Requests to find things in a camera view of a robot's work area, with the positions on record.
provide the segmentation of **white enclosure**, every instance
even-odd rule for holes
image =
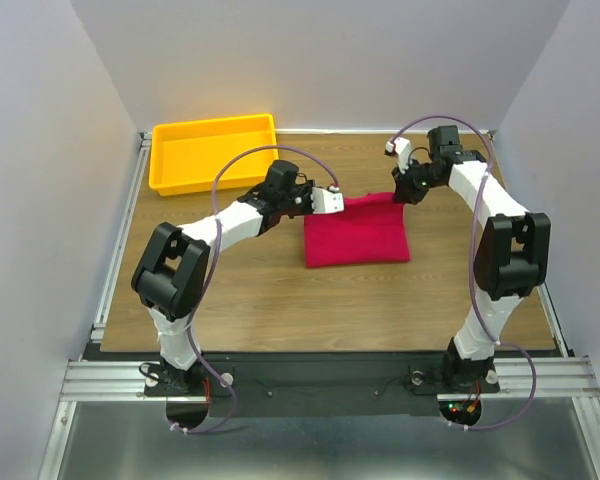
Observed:
[[[143,131],[259,112],[283,128],[433,112],[496,128],[567,3],[73,0]]]
[[[455,114],[552,218],[548,286],[600,377],[600,0],[0,2],[0,478],[36,478],[158,123]]]
[[[496,140],[512,194],[551,218],[547,285],[600,381],[600,0],[572,0]]]
[[[0,2],[0,479],[37,476],[137,140],[71,5]]]

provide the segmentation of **yellow plastic bin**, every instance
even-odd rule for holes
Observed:
[[[149,187],[160,195],[205,192],[232,158],[276,144],[273,116],[266,113],[156,125],[151,137]],[[235,163],[218,188],[250,187],[264,180],[277,150],[263,150]]]

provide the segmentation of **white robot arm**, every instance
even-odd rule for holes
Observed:
[[[188,321],[203,295],[207,263],[217,241],[216,218],[222,225],[222,251],[241,240],[262,235],[277,225],[282,216],[344,210],[343,196],[336,187],[316,187],[313,180],[298,184],[298,175],[295,164],[276,160],[264,182],[217,217],[178,227],[163,223],[154,230],[133,275],[132,288],[149,310],[158,331],[160,355],[169,368],[187,371],[197,360],[187,338]],[[180,263],[172,268],[167,259],[179,259]]]
[[[464,150],[455,126],[431,130],[430,163],[411,159],[411,144],[397,138],[385,153],[398,157],[392,174],[394,201],[417,204],[430,188],[448,186],[474,210],[487,164],[478,151]],[[484,229],[476,252],[476,301],[486,326],[500,337],[509,316],[546,276],[550,222],[542,213],[530,213],[489,174],[481,197],[478,221]],[[521,245],[513,250],[512,241]],[[473,307],[448,349],[450,376],[484,376],[492,364],[494,343],[480,324]]]

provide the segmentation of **red cloth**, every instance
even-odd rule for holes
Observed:
[[[402,215],[391,193],[345,198],[344,212],[304,217],[307,267],[408,262]]]

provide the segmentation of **wood grain surface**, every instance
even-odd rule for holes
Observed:
[[[410,137],[426,146],[424,135]],[[346,196],[393,190],[395,160],[383,155],[386,135],[279,135],[278,143],[317,155],[338,174]],[[481,148],[463,136],[465,148]],[[301,171],[319,184],[329,177],[309,160]],[[190,223],[211,214],[209,193],[160,197],[147,174],[122,259],[102,350],[158,351],[156,331],[131,290],[131,275],[155,226]],[[243,190],[220,192],[221,208]],[[471,212],[447,188],[405,206],[412,260],[321,269],[304,266],[302,219],[283,219],[263,236],[222,253],[196,316],[203,348],[227,351],[334,351],[445,349],[469,311],[468,252]],[[538,295],[525,299],[503,340],[553,348]]]

